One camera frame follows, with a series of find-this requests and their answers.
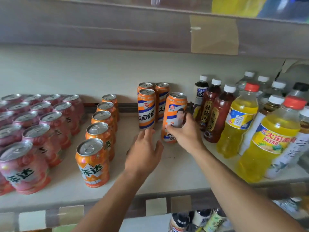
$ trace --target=plastic bottle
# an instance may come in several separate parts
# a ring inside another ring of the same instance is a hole
[[[238,97],[240,94],[240,91],[244,91],[245,90],[245,86],[247,84],[247,82],[253,82],[253,77],[254,77],[254,72],[245,72],[245,76],[243,78],[241,78],[237,83],[236,83],[236,92],[235,92],[235,97]]]
[[[286,83],[284,81],[273,81],[271,88],[265,89],[258,97],[259,106],[264,107],[271,95],[283,96],[282,90],[285,86]]]
[[[207,121],[210,118],[210,112],[213,101],[221,93],[220,85],[221,80],[212,79],[211,86],[205,91],[201,110],[199,111],[196,121],[200,126],[201,131],[205,131]]]
[[[267,77],[267,76],[259,76],[257,80],[258,80],[258,84],[260,85],[260,89],[257,92],[257,97],[258,97],[267,88],[267,84],[266,83],[269,81],[269,77]]]
[[[217,143],[217,151],[223,154],[224,158],[237,155],[242,135],[248,130],[258,111],[256,97],[258,91],[258,84],[247,83],[245,91],[242,91],[240,96],[232,102],[224,130]]]
[[[283,153],[272,161],[265,177],[275,178],[287,165],[297,163],[309,141],[309,106],[299,112],[300,131]]]
[[[263,118],[249,148],[236,165],[237,174],[247,182],[259,182],[272,160],[278,157],[300,130],[299,110],[307,101],[286,97],[283,105]]]
[[[273,112],[274,110],[278,109],[280,105],[283,103],[284,97],[278,96],[278,95],[271,95],[268,99],[268,103],[265,104],[265,106],[259,110],[257,115],[255,116],[250,128],[243,136],[243,142],[238,150],[238,154],[241,156],[244,154],[245,150],[248,149],[250,146],[251,139],[256,131],[256,129],[259,127],[262,119],[269,113]]]
[[[207,141],[211,143],[217,143],[219,141],[227,114],[230,111],[232,102],[235,100],[235,96],[233,95],[235,90],[236,86],[225,85],[223,93],[216,97],[204,133],[204,138]]]
[[[194,99],[192,101],[193,118],[196,118],[206,89],[208,89],[207,76],[201,75],[200,80],[194,84]]]
[[[293,89],[290,91],[290,93],[288,93],[288,95],[304,98],[308,89],[308,84],[296,82],[293,86]]]

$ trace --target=beverage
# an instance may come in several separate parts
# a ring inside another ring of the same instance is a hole
[[[22,96],[22,99],[24,102],[29,102],[31,106],[43,100],[41,94],[26,94]]]
[[[61,149],[67,149],[71,146],[71,131],[61,112],[49,112],[40,117],[40,124],[47,124],[54,129],[59,138]]]
[[[247,83],[245,91],[232,102],[224,130],[217,143],[217,151],[223,154],[224,158],[237,155],[242,136],[250,127],[259,108],[256,97],[258,91],[259,85]]]
[[[238,150],[238,154],[241,156],[244,154],[245,150],[249,148],[251,139],[255,134],[256,129],[259,127],[262,119],[269,113],[273,112],[274,110],[278,109],[280,105],[283,103],[284,97],[278,95],[271,95],[268,103],[259,110],[257,115],[255,116],[250,128],[243,136],[243,142]]]
[[[284,81],[274,81],[271,85],[271,88],[265,89],[263,93],[258,97],[259,107],[263,108],[271,95],[283,96],[282,90],[286,86]]]
[[[159,82],[155,84],[156,93],[156,110],[155,110],[155,120],[156,122],[163,121],[166,98],[170,92],[170,85],[168,83]]]
[[[52,106],[62,102],[62,97],[60,94],[51,94],[43,99],[44,102],[50,102]]]
[[[283,105],[266,115],[252,137],[249,148],[236,165],[237,174],[247,182],[258,182],[272,161],[287,148],[300,130],[299,110],[307,101],[286,97]]]
[[[1,112],[0,113],[0,127],[11,124],[13,122],[14,113]]]
[[[188,213],[173,213],[168,232],[186,232],[190,223]]]
[[[204,92],[208,89],[207,76],[200,75],[200,80],[194,84],[194,99],[192,101],[193,118],[196,119],[203,102]]]
[[[188,232],[200,232],[211,217],[212,209],[194,211],[192,223],[189,225]]]
[[[272,161],[270,167],[266,171],[266,178],[275,178],[287,165],[290,165],[294,159],[296,159],[295,163],[297,163],[299,157],[306,149],[306,145],[309,142],[309,106],[305,106],[305,108],[299,112],[299,120],[301,127],[299,133],[296,138],[292,139],[283,153]]]
[[[22,140],[23,128],[20,125],[5,125],[0,128],[0,149]]]
[[[260,86],[259,91],[257,92],[257,97],[259,97],[263,91],[267,88],[267,82],[269,81],[269,77],[267,76],[259,76],[257,78],[258,84]]]
[[[156,95],[153,89],[141,89],[137,96],[139,130],[152,129],[155,125]]]
[[[48,165],[30,142],[16,142],[2,149],[0,172],[23,195],[36,193],[50,182]]]
[[[113,143],[116,142],[116,132],[114,129],[114,119],[109,111],[98,111],[92,115],[91,124],[103,122],[108,124],[112,130]]]
[[[5,179],[0,172],[0,196],[14,191],[14,187]]]
[[[6,102],[0,101],[0,112],[5,112],[8,104]]]
[[[68,123],[71,134],[74,136],[79,133],[79,120],[75,113],[75,109],[71,103],[62,102],[54,105],[53,112],[61,112]]]
[[[40,124],[27,128],[23,132],[22,141],[31,142],[37,147],[51,168],[63,160],[60,141],[49,125]]]
[[[112,130],[108,127],[108,124],[98,122],[89,125],[86,132],[86,139],[90,138],[99,138],[105,143],[105,149],[108,152],[108,159],[111,162],[115,156],[115,147]]]
[[[87,139],[79,144],[75,159],[86,186],[97,188],[109,181],[108,153],[101,139]]]
[[[13,119],[13,124],[20,125],[24,129],[39,124],[39,115],[36,111],[28,111],[17,115]]]
[[[40,102],[30,107],[30,110],[36,111],[39,116],[41,116],[46,113],[52,112],[52,104],[50,102]]]
[[[187,96],[183,93],[172,92],[166,99],[166,107],[163,117],[161,139],[165,142],[176,143],[176,138],[168,133],[166,127],[172,125],[181,128],[185,111],[187,109]]]
[[[153,84],[152,83],[149,83],[149,82],[142,82],[142,83],[139,83],[138,84],[138,87],[137,87],[137,95],[139,94],[139,91],[141,89],[155,89]]]
[[[254,72],[245,72],[245,76],[241,78],[237,83],[236,83],[236,92],[235,92],[235,97],[238,97],[240,95],[240,91],[244,91],[247,82],[249,83],[254,83]]]
[[[224,129],[227,114],[232,102],[235,100],[233,93],[236,87],[225,85],[223,93],[216,97],[210,111],[210,118],[206,125],[204,138],[211,143],[217,143]]]
[[[87,120],[87,116],[85,115],[85,108],[84,104],[77,94],[71,94],[63,97],[64,102],[69,102],[72,104],[72,106],[75,109],[75,113],[77,114],[77,117],[79,119],[79,122],[81,124],[85,123]]]
[[[118,122],[117,122],[117,111],[112,102],[102,102],[98,105],[98,108],[96,110],[98,111],[108,111],[111,113],[113,118],[113,130],[117,132],[118,130]]]
[[[291,96],[301,97],[305,98],[306,92],[308,92],[309,84],[296,82],[293,86],[293,89],[290,91],[290,93],[287,94]]]
[[[0,101],[5,102],[6,104],[16,104],[22,102],[21,94],[10,94],[0,98]]]
[[[206,124],[210,118],[213,101],[221,93],[220,85],[221,80],[212,79],[211,86],[204,92],[201,109],[196,116],[196,121],[198,121],[197,123],[200,126],[201,131],[205,131]]]
[[[118,107],[117,96],[114,94],[106,94],[102,97],[102,102],[112,102],[114,104],[116,108],[117,121],[119,121],[120,117],[119,117],[119,107]]]
[[[28,102],[20,102],[8,105],[6,108],[6,111],[14,113],[14,115],[18,115],[20,113],[24,113],[26,111],[29,111],[30,104]]]
[[[212,211],[209,221],[203,227],[205,232],[215,232],[226,220],[226,215],[224,211],[220,208],[214,209]]]

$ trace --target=orange can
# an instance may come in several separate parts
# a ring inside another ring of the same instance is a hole
[[[138,123],[139,129],[152,129],[155,125],[155,91],[153,89],[141,89],[138,96]]]
[[[109,181],[109,161],[105,143],[98,138],[78,145],[75,159],[88,187],[97,188]]]
[[[149,83],[149,82],[142,82],[142,83],[139,83],[138,84],[138,87],[137,87],[137,95],[139,94],[139,91],[141,89],[155,89],[154,88],[154,85],[152,83]]]
[[[159,82],[155,84],[155,94],[157,97],[156,109],[155,109],[155,121],[163,121],[166,98],[170,92],[170,85],[165,82]]]
[[[102,102],[98,105],[98,111],[109,111],[112,114],[114,120],[114,127],[115,132],[118,130],[118,123],[117,123],[117,110],[112,102]]]
[[[184,115],[187,109],[187,96],[183,93],[172,92],[166,99],[166,109],[164,111],[161,139],[168,143],[176,143],[176,138],[170,134],[166,127],[172,125],[181,128]]]
[[[115,157],[115,147],[113,143],[112,130],[107,123],[98,122],[87,127],[86,139],[99,138],[105,143],[108,152],[108,159],[111,162]]]
[[[104,122],[109,125],[109,127],[112,130],[112,136],[113,136],[113,143],[116,143],[116,132],[114,128],[114,118],[112,114],[109,111],[98,111],[92,115],[91,118],[91,124],[97,123],[97,122]]]
[[[114,94],[106,94],[102,97],[102,102],[112,102],[114,104],[116,108],[117,121],[119,121],[120,117],[119,117],[119,107],[118,107],[117,96]]]

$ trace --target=white bottle cap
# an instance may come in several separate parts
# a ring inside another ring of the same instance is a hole
[[[223,90],[225,92],[227,92],[227,93],[234,93],[235,90],[236,90],[236,86],[234,86],[234,85],[225,85]]]
[[[273,104],[281,105],[284,102],[284,97],[279,95],[271,95],[268,101]]]
[[[213,85],[221,85],[222,80],[212,79],[211,83]]]
[[[267,76],[259,76],[259,78],[257,80],[261,81],[261,82],[267,82],[269,80],[269,77],[267,77]]]
[[[254,76],[254,72],[245,72],[245,76],[248,76],[248,77],[253,77]]]
[[[276,89],[283,89],[286,86],[286,83],[284,81],[274,81],[271,85],[272,87]]]
[[[205,76],[205,75],[200,75],[200,80],[202,80],[202,81],[207,81],[207,76]]]
[[[309,117],[309,106],[305,106],[299,113],[305,117]]]

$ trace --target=red bottle cap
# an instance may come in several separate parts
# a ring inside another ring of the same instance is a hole
[[[307,101],[303,98],[296,96],[288,96],[283,102],[283,105],[290,107],[295,110],[302,110],[307,104]]]
[[[259,84],[247,83],[245,86],[245,91],[258,92],[259,88],[260,88]]]

